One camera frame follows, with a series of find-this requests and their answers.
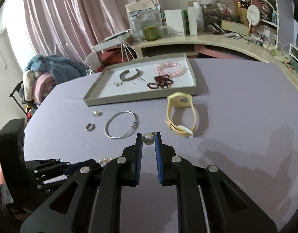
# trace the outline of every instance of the pink beaded bracelet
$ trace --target pink beaded bracelet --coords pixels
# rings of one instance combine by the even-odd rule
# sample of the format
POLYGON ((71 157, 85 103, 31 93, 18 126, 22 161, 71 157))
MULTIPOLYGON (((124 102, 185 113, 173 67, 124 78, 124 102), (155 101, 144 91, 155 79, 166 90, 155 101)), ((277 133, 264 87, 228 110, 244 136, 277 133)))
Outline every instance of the pink beaded bracelet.
POLYGON ((183 66, 179 65, 178 63, 168 61, 166 63, 162 63, 162 64, 158 65, 154 69, 154 71, 159 76, 169 75, 170 78, 176 78, 176 77, 183 75, 187 71, 187 69, 184 68, 183 66), (167 73, 166 71, 163 71, 164 68, 168 68, 168 67, 177 67, 178 70, 176 72, 171 72, 171 73, 167 73))

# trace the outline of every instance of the jewelry tray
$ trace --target jewelry tray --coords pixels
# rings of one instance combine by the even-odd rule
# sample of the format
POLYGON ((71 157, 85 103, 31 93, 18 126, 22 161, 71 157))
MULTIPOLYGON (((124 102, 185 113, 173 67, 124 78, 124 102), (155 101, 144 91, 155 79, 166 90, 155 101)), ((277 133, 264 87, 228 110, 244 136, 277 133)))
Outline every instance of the jewelry tray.
MULTIPOLYGON (((177 68, 166 68, 168 72, 176 70, 177 68)), ((196 79, 187 56, 184 53, 176 53, 146 57, 106 67, 90 87, 83 100, 88 106, 96 106, 164 98, 175 92, 195 95, 196 90, 196 79), (170 85, 168 89, 148 88, 148 83, 155 82, 154 77, 157 76, 154 71, 155 67, 167 61, 179 63, 181 66, 187 68, 186 73, 180 77, 173 78, 174 83, 170 85), (136 68, 141 71, 141 75, 138 78, 123 82, 123 84, 118 87, 112 84, 113 82, 121 81, 119 76, 123 71, 130 71, 126 75, 128 78, 135 75, 136 68)))

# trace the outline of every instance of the desk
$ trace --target desk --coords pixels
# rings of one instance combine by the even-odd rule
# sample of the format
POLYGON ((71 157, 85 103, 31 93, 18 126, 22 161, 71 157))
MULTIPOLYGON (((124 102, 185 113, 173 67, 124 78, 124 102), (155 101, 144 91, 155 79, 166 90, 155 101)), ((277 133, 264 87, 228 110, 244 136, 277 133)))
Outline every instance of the desk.
MULTIPOLYGON (((279 230, 298 208, 298 92, 274 64, 247 60, 190 60, 197 79, 195 138, 182 138, 166 125, 166 99, 88 107, 83 96, 99 76, 55 87, 25 130, 25 160, 60 158, 76 163, 118 157, 136 133, 161 132, 164 144, 197 166, 217 165, 276 223, 279 230), (102 116, 93 116, 94 110, 102 116), (129 110, 139 117, 136 132, 113 140, 106 121, 129 110), (88 123, 96 124, 87 132, 88 123)), ((176 109, 173 121, 189 127, 190 109, 176 109)), ((129 129, 120 115, 111 134, 129 129)), ((140 184, 123 187, 121 233, 177 232, 176 187, 161 187, 154 145, 143 146, 140 184)))
POLYGON ((178 52, 184 52, 187 56, 194 56, 198 54, 196 52, 196 45, 227 48, 248 55, 261 62, 274 63, 298 89, 298 74, 296 72, 292 74, 283 63, 273 59, 268 51, 244 39, 236 40, 222 35, 201 34, 198 36, 169 37, 155 41, 134 43, 132 47, 136 52, 137 58, 142 59, 145 56, 151 57, 178 52))

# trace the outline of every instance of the blue blanket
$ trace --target blue blanket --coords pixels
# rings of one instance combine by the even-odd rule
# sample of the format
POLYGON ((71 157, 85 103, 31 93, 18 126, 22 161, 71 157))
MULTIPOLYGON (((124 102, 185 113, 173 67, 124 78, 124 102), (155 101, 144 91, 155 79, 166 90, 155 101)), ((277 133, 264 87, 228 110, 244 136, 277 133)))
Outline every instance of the blue blanket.
POLYGON ((57 55, 36 55, 29 62, 25 71, 50 72, 56 85, 74 80, 86 75, 86 67, 82 63, 59 57, 57 55))

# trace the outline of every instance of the watch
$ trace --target watch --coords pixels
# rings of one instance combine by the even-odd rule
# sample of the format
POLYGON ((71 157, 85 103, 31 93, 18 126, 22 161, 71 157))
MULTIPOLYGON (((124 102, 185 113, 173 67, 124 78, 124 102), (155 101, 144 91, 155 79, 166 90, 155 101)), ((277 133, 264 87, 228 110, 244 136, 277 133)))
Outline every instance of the watch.
POLYGON ((195 113, 195 109, 192 102, 192 96, 189 94, 177 92, 174 94, 171 94, 167 97, 167 125, 170 127, 170 129, 175 132, 177 135, 181 137, 193 137, 193 132, 195 131, 196 125, 197 125, 197 115, 195 113), (179 108, 186 108, 191 107, 193 115, 194 115, 194 123, 192 128, 187 128, 183 125, 175 125, 174 122, 170 119, 170 114, 172 107, 179 107, 179 108))

